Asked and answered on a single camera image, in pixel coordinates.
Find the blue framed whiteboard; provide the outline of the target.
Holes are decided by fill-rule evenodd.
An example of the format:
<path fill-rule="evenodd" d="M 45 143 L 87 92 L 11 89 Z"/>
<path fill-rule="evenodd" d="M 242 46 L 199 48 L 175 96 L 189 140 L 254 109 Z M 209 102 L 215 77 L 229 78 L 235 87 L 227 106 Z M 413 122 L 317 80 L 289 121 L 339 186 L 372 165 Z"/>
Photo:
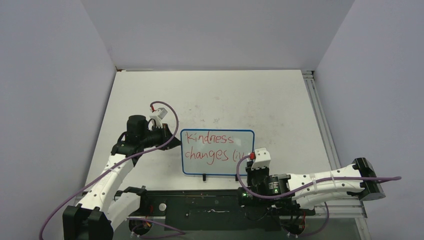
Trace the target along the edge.
<path fill-rule="evenodd" d="M 180 132 L 181 165 L 186 175 L 234 176 L 237 162 L 255 146 L 251 129 L 186 128 Z"/>

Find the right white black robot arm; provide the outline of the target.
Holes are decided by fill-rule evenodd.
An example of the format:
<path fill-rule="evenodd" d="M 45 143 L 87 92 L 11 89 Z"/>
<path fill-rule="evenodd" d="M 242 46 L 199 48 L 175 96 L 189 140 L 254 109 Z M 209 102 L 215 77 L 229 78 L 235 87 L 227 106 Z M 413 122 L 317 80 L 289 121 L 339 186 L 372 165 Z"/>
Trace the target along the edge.
<path fill-rule="evenodd" d="M 385 198 L 373 166 L 366 158 L 356 158 L 345 167 L 309 174 L 270 175 L 270 157 L 249 160 L 245 167 L 247 185 L 237 189 L 240 206 L 282 207 L 289 214 L 313 209 L 332 200 L 356 197 L 360 201 Z"/>

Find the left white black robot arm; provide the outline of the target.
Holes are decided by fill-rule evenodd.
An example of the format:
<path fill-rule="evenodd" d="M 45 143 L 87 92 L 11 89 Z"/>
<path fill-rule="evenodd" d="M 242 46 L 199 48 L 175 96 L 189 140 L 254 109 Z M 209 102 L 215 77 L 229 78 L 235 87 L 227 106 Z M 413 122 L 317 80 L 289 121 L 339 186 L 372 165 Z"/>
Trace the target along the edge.
<path fill-rule="evenodd" d="M 102 174 L 75 206 L 69 205 L 64 210 L 64 239 L 111 240 L 116 228 L 132 212 L 141 216 L 149 210 L 149 201 L 143 198 L 146 192 L 143 188 L 137 188 L 134 195 L 125 191 L 117 203 L 113 203 L 113 198 L 141 155 L 154 150 L 166 151 L 181 144 L 168 125 L 162 123 L 165 115 L 165 109 L 153 111 L 150 115 L 152 127 L 143 115 L 128 118 L 126 131 L 113 146 Z"/>

